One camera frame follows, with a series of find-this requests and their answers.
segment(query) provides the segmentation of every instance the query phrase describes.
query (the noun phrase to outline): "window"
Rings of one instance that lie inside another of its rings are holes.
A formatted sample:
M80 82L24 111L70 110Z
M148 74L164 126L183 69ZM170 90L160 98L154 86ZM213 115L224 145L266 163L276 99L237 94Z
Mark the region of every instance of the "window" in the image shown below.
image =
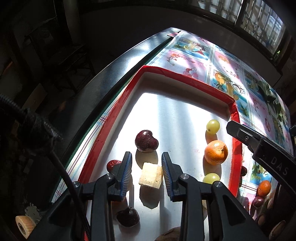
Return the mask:
M190 0L189 4L217 14L233 23L243 11L241 28L275 54L285 32L276 13L262 0Z
M235 22L242 5L242 0L191 0L190 5L208 10Z
M275 53L285 32L285 26L276 13L262 0L250 0L241 27Z

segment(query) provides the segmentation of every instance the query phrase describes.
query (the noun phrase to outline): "black plastic bracket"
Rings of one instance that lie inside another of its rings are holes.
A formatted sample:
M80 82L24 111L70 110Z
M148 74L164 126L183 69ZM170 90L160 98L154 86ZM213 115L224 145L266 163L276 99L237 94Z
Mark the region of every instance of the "black plastic bracket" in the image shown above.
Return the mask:
M121 202L128 189L131 178L132 155L127 151L122 159L122 163L113 167L112 173L116 176L115 184L109 187L109 198L112 201Z
M92 240L114 241L111 200L108 188L115 183L115 176L108 173L100 177L94 185L94 196L91 206Z
M173 190L171 185L174 183L178 183L180 190L185 189L185 194L179 195L178 198L183 202L180 241L203 241L205 239L202 200L207 202L210 241L268 240L222 182L216 181L212 185L202 183L183 172L176 181L175 174L170 172L174 171L173 167L178 165L171 163L168 153L163 153L162 157L168 194L171 193L169 190Z
M181 167L172 163L168 152L164 152L161 155L161 164L170 200L173 202L183 201L186 190L183 186L179 185L179 176L183 174Z
M263 166L288 192L296 196L296 162L294 157L281 146L235 121L228 122L227 133L248 146L252 158Z
M78 196L82 197L83 185L76 183ZM76 209L68 190L65 190L35 227L28 241L73 241L83 236L82 226L76 218Z

